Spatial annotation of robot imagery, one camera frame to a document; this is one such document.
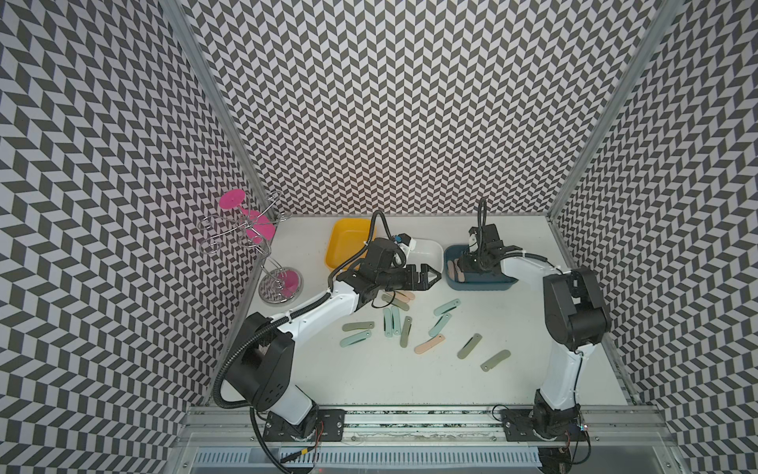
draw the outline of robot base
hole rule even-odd
[[[324,433],[321,442],[342,441],[342,433],[345,425],[345,410],[319,410],[316,416],[315,427],[321,429],[324,423]],[[266,428],[263,431],[263,439],[266,442],[292,442],[302,441],[296,437],[293,427],[276,413],[269,413],[266,419]],[[315,442],[315,437],[310,437],[308,443]]]

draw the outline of white table surface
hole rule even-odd
[[[303,276],[304,288],[293,302],[279,306],[263,303],[256,291],[251,313],[258,311],[271,316],[326,288],[330,270],[324,264],[324,255],[332,226],[339,219],[298,217],[280,224],[272,245],[273,257],[281,265],[297,268]],[[387,222],[394,234],[435,240],[447,248],[466,242],[468,229],[476,225],[476,217],[389,217]],[[487,223],[497,225],[505,244],[544,255],[565,268],[545,217],[492,216]],[[378,222],[378,235],[385,237],[381,228]],[[456,291],[440,281],[429,291],[418,291],[415,295],[407,313],[413,318],[407,348],[400,347],[399,337],[384,336],[382,310],[366,305],[309,341],[297,344],[292,382],[324,405],[534,402],[534,391],[542,385],[553,343],[545,329],[541,290],[518,282],[506,291]],[[451,312],[453,317],[442,331],[446,340],[426,353],[415,354],[413,348],[429,339],[427,332],[437,322],[434,308],[455,298],[462,304]],[[381,306],[384,302],[377,298],[375,304]],[[340,347],[341,339],[355,334],[343,332],[342,324],[364,321],[375,323],[372,336]],[[481,342],[464,360],[458,359],[456,354],[476,332],[483,336]],[[508,359],[489,372],[479,368],[503,349],[511,351]],[[587,362],[578,402],[626,404],[602,347]]]

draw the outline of pink disc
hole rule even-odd
[[[218,200],[218,205],[222,209],[234,209],[245,200],[245,190],[231,190],[224,193]]]
[[[279,278],[284,279],[284,289],[281,291],[282,296],[285,298],[291,298],[300,286],[300,275],[292,270],[287,270],[286,272],[280,273],[278,276]]]
[[[250,211],[249,217],[251,219],[258,218],[258,222],[252,226],[252,228],[258,233],[256,234],[252,229],[246,231],[247,236],[250,237],[254,243],[261,243],[261,238],[258,234],[262,235],[266,240],[274,238],[274,232],[276,232],[277,229],[265,215],[258,211]]]

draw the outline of metal rail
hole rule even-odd
[[[556,447],[564,441],[507,441],[492,406],[335,406],[345,410],[344,437],[335,445],[355,446],[539,446]],[[518,405],[511,408],[528,409]],[[608,446],[675,445],[656,407],[589,406],[582,408],[582,421],[589,427],[593,444]],[[187,413],[185,428],[175,447],[250,446],[253,438],[249,409],[223,410],[194,407]],[[289,446],[297,443],[270,443]]]

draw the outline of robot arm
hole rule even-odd
[[[225,363],[230,366],[219,373],[222,382],[213,393],[216,404],[236,407],[238,402],[257,411],[270,410],[293,427],[294,437],[311,433],[318,405],[290,384],[296,343],[304,343],[332,322],[357,311],[379,290],[423,291],[437,283],[441,274],[429,265],[421,264],[419,272],[415,265],[406,265],[413,246],[413,239],[406,234],[369,239],[364,258],[357,259],[359,253],[333,272],[335,275],[346,267],[330,291],[271,319],[259,313],[249,316],[230,352],[240,355],[230,358]],[[429,274],[434,274],[431,281]]]

